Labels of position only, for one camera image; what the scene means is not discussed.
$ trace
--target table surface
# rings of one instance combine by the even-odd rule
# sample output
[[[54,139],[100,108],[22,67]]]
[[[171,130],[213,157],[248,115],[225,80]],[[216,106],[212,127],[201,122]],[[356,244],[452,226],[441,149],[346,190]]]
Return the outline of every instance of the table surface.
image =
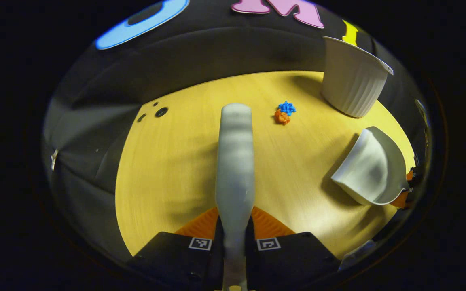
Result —
[[[116,215],[135,255],[158,232],[175,232],[215,206],[220,110],[249,105],[253,114],[255,206],[295,232],[312,232],[337,258],[371,239],[396,207],[363,206],[331,180],[366,127],[398,144],[404,173],[413,149],[393,116],[377,102],[352,118],[319,94],[322,72],[262,72],[219,79],[144,104],[128,134],[116,181]],[[291,122],[274,121],[284,101],[296,106]],[[157,110],[168,107],[159,118]]]

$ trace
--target wooden table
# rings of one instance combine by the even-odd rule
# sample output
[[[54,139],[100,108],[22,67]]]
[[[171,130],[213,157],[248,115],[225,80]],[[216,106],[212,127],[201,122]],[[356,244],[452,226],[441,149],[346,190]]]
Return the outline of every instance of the wooden table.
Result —
[[[377,126],[402,151],[406,173],[413,149],[393,116],[377,102],[363,118],[333,109],[320,97],[322,72],[263,72],[196,85],[146,103],[128,134],[116,181],[116,215],[136,254],[158,232],[175,232],[215,206],[220,110],[229,103],[253,112],[255,206],[295,232],[312,232],[337,258],[371,239],[396,208],[362,206],[331,175],[358,134]],[[297,112],[285,126],[274,111]],[[159,118],[155,112],[168,107]]]

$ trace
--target white bowl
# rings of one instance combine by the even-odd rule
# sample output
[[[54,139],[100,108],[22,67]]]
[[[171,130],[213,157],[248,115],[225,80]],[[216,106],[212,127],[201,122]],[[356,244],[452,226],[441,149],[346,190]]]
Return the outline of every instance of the white bowl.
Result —
[[[393,69],[345,41],[323,37],[326,66],[321,94],[333,107],[353,117],[365,116],[379,98]]]
[[[377,127],[368,127],[332,180],[361,204],[384,205],[409,188],[405,171],[396,143]]]

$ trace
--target white cup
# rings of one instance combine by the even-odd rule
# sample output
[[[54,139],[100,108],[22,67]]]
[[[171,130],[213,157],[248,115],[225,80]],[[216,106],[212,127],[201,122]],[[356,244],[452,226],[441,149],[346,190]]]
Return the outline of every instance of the white cup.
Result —
[[[393,69],[379,58],[345,41],[326,41],[321,94],[333,107],[353,117],[365,116],[379,98]]]

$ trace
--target small toy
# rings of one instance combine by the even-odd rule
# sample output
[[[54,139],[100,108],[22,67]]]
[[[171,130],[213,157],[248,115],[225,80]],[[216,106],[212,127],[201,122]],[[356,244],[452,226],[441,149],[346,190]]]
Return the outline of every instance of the small toy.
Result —
[[[280,104],[278,108],[289,116],[291,116],[293,112],[296,112],[296,107],[294,107],[292,103],[287,102],[287,100],[283,104]]]
[[[290,117],[287,113],[281,112],[279,109],[274,113],[274,119],[276,122],[281,123],[283,125],[290,122]]]

